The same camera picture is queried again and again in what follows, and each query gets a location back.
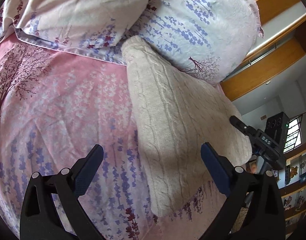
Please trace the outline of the beige cable-knit sweater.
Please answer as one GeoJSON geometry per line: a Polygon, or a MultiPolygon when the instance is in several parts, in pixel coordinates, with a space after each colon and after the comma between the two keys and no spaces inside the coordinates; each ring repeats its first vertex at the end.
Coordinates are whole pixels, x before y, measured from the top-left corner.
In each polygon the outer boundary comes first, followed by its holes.
{"type": "Polygon", "coordinates": [[[180,72],[138,36],[123,43],[122,56],[151,211],[164,217],[210,181],[202,144],[210,143],[235,166],[250,159],[252,147],[230,123],[240,113],[222,92],[180,72]]]}

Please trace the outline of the pink floral bed sheet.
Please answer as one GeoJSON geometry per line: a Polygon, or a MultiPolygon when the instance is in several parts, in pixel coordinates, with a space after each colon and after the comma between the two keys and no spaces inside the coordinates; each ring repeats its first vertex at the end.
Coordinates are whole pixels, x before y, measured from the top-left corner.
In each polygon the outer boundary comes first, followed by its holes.
{"type": "Polygon", "coordinates": [[[104,160],[80,203],[107,239],[198,239],[225,197],[212,181],[184,207],[159,218],[137,148],[126,68],[28,45],[15,35],[0,44],[0,74],[33,74],[32,92],[2,96],[0,216],[14,236],[29,179],[58,173],[95,144],[104,160]]]}

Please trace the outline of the wooden headboard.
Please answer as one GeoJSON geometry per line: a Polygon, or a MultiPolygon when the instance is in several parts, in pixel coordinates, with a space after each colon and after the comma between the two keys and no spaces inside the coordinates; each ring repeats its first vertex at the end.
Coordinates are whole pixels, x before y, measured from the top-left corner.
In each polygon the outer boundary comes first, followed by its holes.
{"type": "Polygon", "coordinates": [[[263,26],[281,30],[246,56],[237,72],[221,83],[234,101],[270,81],[306,55],[306,0],[256,0],[263,26]]]}

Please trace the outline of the right floral pillow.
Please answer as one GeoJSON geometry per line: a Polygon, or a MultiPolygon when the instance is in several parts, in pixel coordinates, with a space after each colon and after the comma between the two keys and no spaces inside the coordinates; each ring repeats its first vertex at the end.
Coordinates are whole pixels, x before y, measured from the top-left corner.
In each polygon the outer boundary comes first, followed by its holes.
{"type": "Polygon", "coordinates": [[[216,84],[245,58],[262,35],[255,0],[152,0],[112,47],[69,48],[17,30],[21,39],[54,50],[124,64],[122,44],[139,36],[180,70],[216,84]]]}

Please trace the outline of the floral pillow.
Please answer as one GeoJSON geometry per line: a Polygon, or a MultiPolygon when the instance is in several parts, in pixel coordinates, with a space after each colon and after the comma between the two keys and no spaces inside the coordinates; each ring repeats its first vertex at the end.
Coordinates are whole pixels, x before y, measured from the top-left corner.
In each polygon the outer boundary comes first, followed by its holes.
{"type": "Polygon", "coordinates": [[[112,47],[69,48],[17,30],[21,39],[54,50],[124,64],[122,44],[139,36],[180,70],[216,84],[245,58],[262,35],[255,0],[152,0],[112,47]]]}
{"type": "Polygon", "coordinates": [[[0,42],[13,29],[69,48],[115,46],[152,0],[5,0],[0,42]]]}

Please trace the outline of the left floral pillow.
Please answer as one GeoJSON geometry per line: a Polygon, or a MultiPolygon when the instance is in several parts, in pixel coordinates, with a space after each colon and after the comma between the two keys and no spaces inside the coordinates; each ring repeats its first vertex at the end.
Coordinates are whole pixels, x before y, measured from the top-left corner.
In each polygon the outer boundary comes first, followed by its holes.
{"type": "Polygon", "coordinates": [[[69,48],[115,46],[152,0],[5,0],[0,42],[13,29],[69,48]]]}

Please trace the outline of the wooden wall shelf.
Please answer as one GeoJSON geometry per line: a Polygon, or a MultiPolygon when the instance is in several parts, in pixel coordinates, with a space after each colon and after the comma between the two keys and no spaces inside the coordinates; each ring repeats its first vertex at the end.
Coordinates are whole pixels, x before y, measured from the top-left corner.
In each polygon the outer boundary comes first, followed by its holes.
{"type": "Polygon", "coordinates": [[[278,173],[285,212],[286,237],[306,215],[306,142],[285,153],[286,168],[278,173]]]}

